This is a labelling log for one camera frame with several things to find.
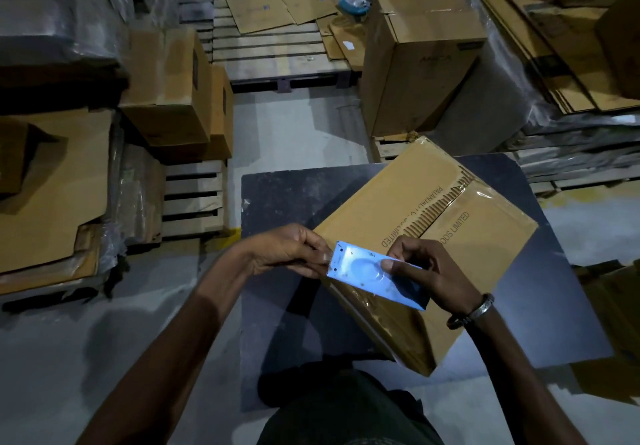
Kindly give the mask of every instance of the forearm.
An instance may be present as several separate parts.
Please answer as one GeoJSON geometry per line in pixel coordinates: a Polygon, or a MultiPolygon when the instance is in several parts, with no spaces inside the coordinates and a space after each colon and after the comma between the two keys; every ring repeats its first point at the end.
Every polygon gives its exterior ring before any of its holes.
{"type": "Polygon", "coordinates": [[[219,258],[103,402],[78,444],[168,440],[249,275],[245,260],[234,247],[219,258]]]}
{"type": "Polygon", "coordinates": [[[484,360],[516,445],[586,445],[495,308],[467,330],[484,360]]]}

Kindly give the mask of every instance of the hand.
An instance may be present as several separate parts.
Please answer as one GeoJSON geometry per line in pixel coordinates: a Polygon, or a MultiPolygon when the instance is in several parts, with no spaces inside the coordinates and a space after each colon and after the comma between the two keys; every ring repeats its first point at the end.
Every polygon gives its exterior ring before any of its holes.
{"type": "Polygon", "coordinates": [[[443,310],[465,316],[482,304],[482,294],[460,270],[439,241],[400,236],[388,256],[406,261],[383,260],[381,267],[391,275],[401,275],[427,288],[431,299],[443,310]]]}
{"type": "Polygon", "coordinates": [[[303,277],[320,278],[331,261],[324,239],[295,223],[243,239],[238,246],[250,256],[252,275],[286,266],[303,277]]]}

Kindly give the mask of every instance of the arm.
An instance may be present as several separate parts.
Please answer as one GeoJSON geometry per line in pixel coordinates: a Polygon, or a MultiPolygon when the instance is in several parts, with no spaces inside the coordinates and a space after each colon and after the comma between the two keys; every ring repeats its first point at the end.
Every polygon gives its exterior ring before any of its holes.
{"type": "Polygon", "coordinates": [[[276,265],[318,278],[329,255],[320,236],[297,224],[229,248],[108,395],[77,443],[165,443],[247,278],[276,265]]]}
{"type": "MultiPolygon", "coordinates": [[[[424,285],[433,301],[458,316],[478,308],[482,295],[438,241],[401,236],[389,256],[427,270],[392,260],[383,269],[424,285]]],[[[586,445],[578,430],[540,381],[521,347],[495,308],[467,326],[517,445],[586,445]]]]}

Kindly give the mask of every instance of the person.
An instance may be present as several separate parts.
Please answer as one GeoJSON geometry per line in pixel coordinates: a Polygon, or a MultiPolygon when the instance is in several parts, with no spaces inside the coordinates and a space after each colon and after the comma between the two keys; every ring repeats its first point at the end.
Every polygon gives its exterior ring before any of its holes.
{"type": "MultiPolygon", "coordinates": [[[[388,256],[399,261],[384,260],[385,271],[423,285],[433,303],[453,316],[467,316],[483,303],[483,296],[437,241],[400,236],[388,256]]],[[[108,395],[77,443],[166,443],[247,279],[275,266],[318,278],[330,260],[326,242],[298,224],[229,247],[108,395]]],[[[516,444],[586,443],[494,307],[466,329],[484,360],[516,444]]],[[[419,402],[407,399],[405,391],[394,393],[371,376],[341,370],[280,408],[265,425],[259,444],[442,444],[421,406],[416,411],[419,402]]]]}

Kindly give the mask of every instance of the person's right hand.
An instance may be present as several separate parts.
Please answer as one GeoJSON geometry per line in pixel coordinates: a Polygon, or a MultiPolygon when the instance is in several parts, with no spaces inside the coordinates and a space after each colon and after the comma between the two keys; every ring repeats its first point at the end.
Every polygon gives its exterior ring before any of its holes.
{"type": "Polygon", "coordinates": [[[431,299],[443,310],[455,316],[466,316],[482,304],[482,294],[460,270],[441,242],[400,236],[387,256],[400,261],[382,260],[384,271],[423,285],[431,299]],[[402,262],[421,266],[422,269],[402,262]]]}

